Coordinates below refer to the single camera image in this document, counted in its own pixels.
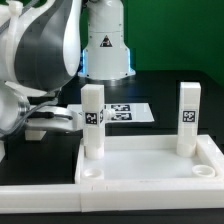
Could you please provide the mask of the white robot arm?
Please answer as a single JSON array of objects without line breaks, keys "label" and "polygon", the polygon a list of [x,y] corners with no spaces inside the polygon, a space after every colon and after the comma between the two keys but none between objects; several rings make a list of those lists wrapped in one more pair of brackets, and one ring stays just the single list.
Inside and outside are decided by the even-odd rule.
[{"label": "white robot arm", "polygon": [[124,43],[122,0],[47,0],[37,7],[7,0],[0,5],[0,136],[29,119],[57,124],[73,121],[68,111],[54,112],[57,99],[32,108],[27,96],[10,87],[51,92],[75,75],[118,81],[133,76]]}]

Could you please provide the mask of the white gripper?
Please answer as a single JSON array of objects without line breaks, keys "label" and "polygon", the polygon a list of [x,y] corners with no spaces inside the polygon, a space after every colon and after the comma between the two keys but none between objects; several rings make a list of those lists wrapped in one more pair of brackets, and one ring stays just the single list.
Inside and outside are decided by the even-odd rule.
[{"label": "white gripper", "polygon": [[83,128],[83,119],[80,113],[70,109],[45,106],[27,118],[26,128],[38,131],[75,132]]}]

